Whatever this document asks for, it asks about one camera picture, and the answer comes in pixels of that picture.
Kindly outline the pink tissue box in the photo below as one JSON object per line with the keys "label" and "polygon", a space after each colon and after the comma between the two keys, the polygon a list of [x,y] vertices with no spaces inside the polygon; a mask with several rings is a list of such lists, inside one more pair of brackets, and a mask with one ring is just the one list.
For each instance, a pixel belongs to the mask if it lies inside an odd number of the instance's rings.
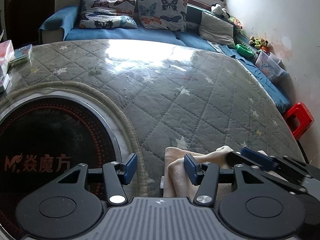
{"label": "pink tissue box", "polygon": [[11,40],[0,44],[0,76],[7,74],[9,61],[14,58],[14,48]]}

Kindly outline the dark wooden door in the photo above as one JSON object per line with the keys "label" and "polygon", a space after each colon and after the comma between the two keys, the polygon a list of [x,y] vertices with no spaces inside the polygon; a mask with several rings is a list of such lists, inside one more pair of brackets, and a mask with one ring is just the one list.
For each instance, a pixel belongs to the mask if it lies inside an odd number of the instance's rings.
{"label": "dark wooden door", "polygon": [[15,47],[39,44],[38,29],[54,12],[55,0],[1,0],[1,33]]}

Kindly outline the small plush toys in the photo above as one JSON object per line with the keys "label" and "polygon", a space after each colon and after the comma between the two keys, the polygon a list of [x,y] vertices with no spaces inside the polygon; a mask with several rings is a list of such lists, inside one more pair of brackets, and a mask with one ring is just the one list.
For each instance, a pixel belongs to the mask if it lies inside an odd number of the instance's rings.
{"label": "small plush toys", "polygon": [[255,38],[254,36],[249,38],[249,44],[255,49],[262,50],[265,53],[269,53],[271,47],[271,43],[268,42],[268,40],[264,38]]}

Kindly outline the cream garment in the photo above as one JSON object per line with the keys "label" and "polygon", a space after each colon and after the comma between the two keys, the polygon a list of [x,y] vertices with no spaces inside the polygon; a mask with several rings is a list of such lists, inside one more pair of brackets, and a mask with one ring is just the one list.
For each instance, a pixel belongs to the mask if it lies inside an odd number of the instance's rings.
{"label": "cream garment", "polygon": [[196,194],[204,177],[201,164],[209,162],[220,168],[230,168],[226,158],[231,152],[233,150],[229,146],[222,146],[208,154],[167,147],[165,149],[163,197],[188,197],[196,203]]}

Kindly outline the grey cushion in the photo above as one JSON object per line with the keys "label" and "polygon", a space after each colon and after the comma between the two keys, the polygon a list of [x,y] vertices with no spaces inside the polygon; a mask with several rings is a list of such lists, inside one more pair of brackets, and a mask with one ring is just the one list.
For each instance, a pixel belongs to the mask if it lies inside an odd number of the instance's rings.
{"label": "grey cushion", "polygon": [[235,49],[233,25],[204,11],[201,16],[199,35],[206,41]]}

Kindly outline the panda plush toy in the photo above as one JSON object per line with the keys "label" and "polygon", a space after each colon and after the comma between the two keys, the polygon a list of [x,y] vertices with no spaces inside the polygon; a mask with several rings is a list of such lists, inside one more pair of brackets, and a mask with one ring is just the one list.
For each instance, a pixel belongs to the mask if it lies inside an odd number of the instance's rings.
{"label": "panda plush toy", "polygon": [[222,8],[218,3],[211,5],[211,12],[227,20],[230,18],[230,14],[227,12],[227,10],[225,8]]}

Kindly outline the green bowl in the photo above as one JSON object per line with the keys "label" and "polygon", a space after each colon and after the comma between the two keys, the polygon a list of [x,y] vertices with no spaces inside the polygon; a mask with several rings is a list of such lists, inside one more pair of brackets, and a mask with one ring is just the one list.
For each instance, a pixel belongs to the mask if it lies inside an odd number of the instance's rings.
{"label": "green bowl", "polygon": [[242,44],[237,44],[236,50],[243,57],[250,58],[254,56],[254,52]]}

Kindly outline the red plastic stool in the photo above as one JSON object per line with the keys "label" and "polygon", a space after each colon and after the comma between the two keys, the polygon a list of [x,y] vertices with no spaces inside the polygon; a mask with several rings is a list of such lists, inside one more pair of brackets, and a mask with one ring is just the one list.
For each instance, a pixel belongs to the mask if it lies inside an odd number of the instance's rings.
{"label": "red plastic stool", "polygon": [[299,140],[314,123],[314,118],[303,102],[298,102],[283,115],[293,137]]}

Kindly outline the white power strip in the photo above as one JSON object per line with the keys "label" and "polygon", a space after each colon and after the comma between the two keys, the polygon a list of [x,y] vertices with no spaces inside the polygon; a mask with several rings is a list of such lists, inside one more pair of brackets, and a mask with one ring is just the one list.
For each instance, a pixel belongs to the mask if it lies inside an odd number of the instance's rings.
{"label": "white power strip", "polygon": [[0,77],[0,93],[3,93],[7,89],[9,82],[9,74],[5,74]]}

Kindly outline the blue sofa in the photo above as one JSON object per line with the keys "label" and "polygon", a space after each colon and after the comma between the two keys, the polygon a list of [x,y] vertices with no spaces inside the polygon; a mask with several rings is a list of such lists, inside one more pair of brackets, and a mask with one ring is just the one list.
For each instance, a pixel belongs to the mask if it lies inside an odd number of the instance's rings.
{"label": "blue sofa", "polygon": [[131,39],[165,42],[191,48],[222,51],[244,62],[267,91],[280,113],[291,107],[285,92],[255,61],[237,50],[236,27],[217,14],[188,0],[80,0],[61,8],[39,28],[40,42]]}

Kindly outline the flat butterfly pillow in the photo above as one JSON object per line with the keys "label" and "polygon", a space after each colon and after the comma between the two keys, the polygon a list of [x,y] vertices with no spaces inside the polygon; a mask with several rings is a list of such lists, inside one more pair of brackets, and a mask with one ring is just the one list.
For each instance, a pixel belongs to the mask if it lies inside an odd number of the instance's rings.
{"label": "flat butterfly pillow", "polygon": [[133,19],[136,0],[83,0],[80,29],[137,29]]}

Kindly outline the clear plastic storage box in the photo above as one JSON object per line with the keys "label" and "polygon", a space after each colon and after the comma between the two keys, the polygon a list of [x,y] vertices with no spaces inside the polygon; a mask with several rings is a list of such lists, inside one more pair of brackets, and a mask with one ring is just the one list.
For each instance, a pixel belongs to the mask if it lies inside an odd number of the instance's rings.
{"label": "clear plastic storage box", "polygon": [[282,61],[273,53],[266,54],[260,50],[255,65],[272,83],[279,83],[284,77],[289,75],[288,72],[281,67],[281,63]]}

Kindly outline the grey quilted star table cover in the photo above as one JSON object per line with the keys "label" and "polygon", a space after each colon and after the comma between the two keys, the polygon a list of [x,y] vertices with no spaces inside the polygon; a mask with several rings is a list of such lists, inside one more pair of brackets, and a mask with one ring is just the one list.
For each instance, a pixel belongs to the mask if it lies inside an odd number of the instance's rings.
{"label": "grey quilted star table cover", "polygon": [[274,102],[242,63],[227,55],[161,42],[84,40],[35,46],[12,68],[3,99],[16,91],[77,88],[116,103],[142,150],[138,192],[154,195],[164,149],[206,153],[249,145],[269,154],[302,154]]}

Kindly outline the upright butterfly cushion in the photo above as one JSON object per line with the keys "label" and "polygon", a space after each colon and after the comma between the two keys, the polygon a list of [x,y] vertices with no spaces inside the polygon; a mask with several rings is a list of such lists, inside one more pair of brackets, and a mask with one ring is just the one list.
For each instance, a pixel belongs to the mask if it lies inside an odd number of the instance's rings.
{"label": "upright butterfly cushion", "polygon": [[138,0],[138,16],[146,29],[185,32],[188,0]]}

